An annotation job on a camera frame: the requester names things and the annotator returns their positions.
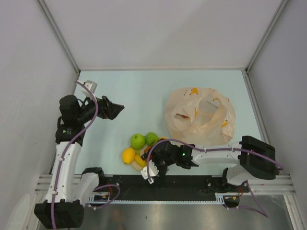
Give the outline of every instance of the white wall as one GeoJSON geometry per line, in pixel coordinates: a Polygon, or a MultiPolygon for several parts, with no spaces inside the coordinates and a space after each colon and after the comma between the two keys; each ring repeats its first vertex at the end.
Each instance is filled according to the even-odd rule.
{"type": "Polygon", "coordinates": [[[79,68],[245,68],[281,0],[46,0],[79,68]]]}
{"type": "Polygon", "coordinates": [[[55,153],[59,99],[77,76],[34,0],[0,1],[0,229],[55,153]]]}
{"type": "Polygon", "coordinates": [[[251,70],[277,159],[307,214],[307,1],[291,1],[251,70]]]}

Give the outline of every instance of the printed logo on bag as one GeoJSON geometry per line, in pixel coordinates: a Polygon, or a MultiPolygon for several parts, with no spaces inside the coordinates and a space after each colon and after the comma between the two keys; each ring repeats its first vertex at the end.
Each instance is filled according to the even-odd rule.
{"type": "Polygon", "coordinates": [[[217,107],[216,105],[212,104],[211,102],[207,101],[207,104],[213,106],[214,108],[218,109],[219,107],[217,107]]]}
{"type": "Polygon", "coordinates": [[[191,96],[192,94],[198,95],[198,89],[197,89],[197,88],[192,88],[192,89],[190,89],[190,90],[186,90],[186,91],[184,92],[184,96],[185,96],[187,93],[189,93],[190,96],[191,96]]]}
{"type": "Polygon", "coordinates": [[[222,123],[222,128],[224,128],[228,123],[228,120],[226,119],[223,123],[222,123]]]}

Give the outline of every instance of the green apple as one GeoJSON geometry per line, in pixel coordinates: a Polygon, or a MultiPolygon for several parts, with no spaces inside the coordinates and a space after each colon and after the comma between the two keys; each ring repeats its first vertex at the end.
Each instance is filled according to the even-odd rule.
{"type": "Polygon", "coordinates": [[[145,140],[147,145],[153,146],[160,140],[160,138],[155,133],[149,132],[146,134],[145,140]]]}
{"type": "Polygon", "coordinates": [[[135,150],[140,150],[145,146],[145,138],[142,134],[134,134],[130,139],[131,147],[133,147],[135,150]]]}

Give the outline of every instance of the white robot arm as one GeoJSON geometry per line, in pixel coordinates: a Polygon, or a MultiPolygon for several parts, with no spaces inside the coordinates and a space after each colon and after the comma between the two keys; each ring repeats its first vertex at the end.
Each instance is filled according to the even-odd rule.
{"type": "Polygon", "coordinates": [[[104,185],[102,169],[88,168],[83,171],[77,187],[72,189],[75,167],[86,130],[84,124],[95,115],[113,120],[124,109],[124,106],[112,103],[106,96],[96,98],[96,83],[87,81],[78,84],[82,85],[83,93],[87,97],[82,105],[74,95],[60,99],[59,109],[62,116],[58,119],[57,151],[51,184],[44,203],[36,204],[34,209],[35,215],[47,229],[53,228],[52,223],[57,228],[81,226],[84,206],[89,196],[97,186],[104,185]]]}
{"type": "Polygon", "coordinates": [[[274,163],[266,160],[269,158],[275,161],[275,148],[250,136],[243,136],[241,142],[232,145],[214,146],[210,149],[204,146],[179,147],[165,140],[153,149],[151,155],[148,167],[141,170],[142,177],[150,184],[154,183],[155,177],[165,175],[171,164],[190,169],[209,163],[227,163],[229,168],[222,170],[219,175],[223,176],[224,183],[235,186],[253,178],[273,180],[276,175],[274,163]],[[247,154],[243,150],[256,150],[260,156],[247,154]]]}

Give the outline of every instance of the lemon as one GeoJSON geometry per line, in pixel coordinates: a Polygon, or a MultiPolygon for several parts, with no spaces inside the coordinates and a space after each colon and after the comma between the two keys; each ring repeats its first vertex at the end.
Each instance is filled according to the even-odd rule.
{"type": "Polygon", "coordinates": [[[135,158],[135,150],[133,148],[126,148],[123,151],[121,158],[125,164],[131,164],[135,158]]]}
{"type": "Polygon", "coordinates": [[[143,161],[142,158],[139,156],[139,155],[136,155],[135,156],[135,162],[137,162],[137,164],[141,167],[145,167],[147,162],[146,161],[143,161]]]}

